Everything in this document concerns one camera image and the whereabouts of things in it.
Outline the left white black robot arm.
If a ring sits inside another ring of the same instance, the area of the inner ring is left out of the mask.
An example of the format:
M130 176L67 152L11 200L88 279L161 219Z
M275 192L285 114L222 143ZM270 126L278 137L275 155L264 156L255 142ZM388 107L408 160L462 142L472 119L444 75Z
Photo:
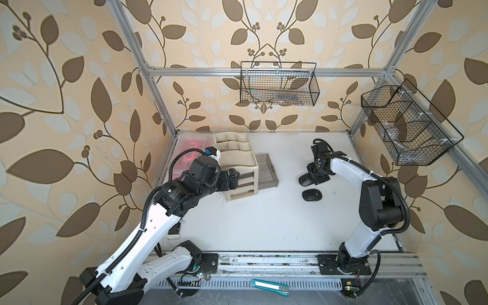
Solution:
M239 172L221 169L217 148L198 152L201 156L193 160L189 170L150 192L139 226L114 254L99 267L81 273L85 289L73 304L80 304L89 294L95 295L97 304L138 304L154 284L182 271L192 272L200 265L202 252L191 241L155 261L145 262L160 240L202 198L238 186Z

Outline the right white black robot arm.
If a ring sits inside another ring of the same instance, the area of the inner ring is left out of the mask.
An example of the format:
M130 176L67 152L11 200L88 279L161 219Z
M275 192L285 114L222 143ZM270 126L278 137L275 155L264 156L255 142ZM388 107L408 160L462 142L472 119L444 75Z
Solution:
M311 146L313 162L307 173L299 178L302 187L319 185L340 175L360 190L358 214L360 223L343 242L335 266L339 272L350 274L367 262L376 244L385 235L405 232L411 221L410 210L394 177L383 177L348 158L342 151L333 150L323 139L314 139Z

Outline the black computer mouse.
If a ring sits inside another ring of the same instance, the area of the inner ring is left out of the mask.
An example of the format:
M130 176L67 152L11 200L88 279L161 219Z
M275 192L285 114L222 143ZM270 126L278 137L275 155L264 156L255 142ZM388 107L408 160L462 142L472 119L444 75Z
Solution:
M302 198L306 202L317 202L320 201L323 196L318 189L307 189L302 192Z
M314 182L313 176L311 174L304 174L304 175L300 176L299 184L302 187L308 187L310 185L314 185L315 182Z

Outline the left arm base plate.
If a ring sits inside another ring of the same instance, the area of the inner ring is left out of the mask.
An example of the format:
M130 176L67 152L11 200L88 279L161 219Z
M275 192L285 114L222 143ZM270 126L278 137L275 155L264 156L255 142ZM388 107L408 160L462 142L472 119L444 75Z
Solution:
M183 269L183 274L204 275L217 272L219 255L217 253L203 253L193 257L189 266Z

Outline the beige drawer organizer cabinet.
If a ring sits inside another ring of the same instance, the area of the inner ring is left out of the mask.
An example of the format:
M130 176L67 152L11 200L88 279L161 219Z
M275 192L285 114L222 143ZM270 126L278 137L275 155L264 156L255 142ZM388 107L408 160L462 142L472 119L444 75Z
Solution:
M258 193L259 165L247 133L222 132L213 135L221 152L219 165L223 170L235 169L240 173L238 187L224 192L227 201Z

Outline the grey drawer of organizer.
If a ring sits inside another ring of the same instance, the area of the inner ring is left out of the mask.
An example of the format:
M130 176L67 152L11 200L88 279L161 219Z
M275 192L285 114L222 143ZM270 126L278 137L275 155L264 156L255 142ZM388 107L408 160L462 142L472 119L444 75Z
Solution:
M276 188L279 180L269 154L255 155L259 166L258 190Z

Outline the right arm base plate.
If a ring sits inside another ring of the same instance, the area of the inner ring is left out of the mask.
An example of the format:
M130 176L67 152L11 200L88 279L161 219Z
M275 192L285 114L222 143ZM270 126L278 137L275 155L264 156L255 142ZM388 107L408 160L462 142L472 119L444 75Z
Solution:
M320 254L316 258L321 275L361 276L372 274L367 262L368 256L354 258L341 252L340 254Z

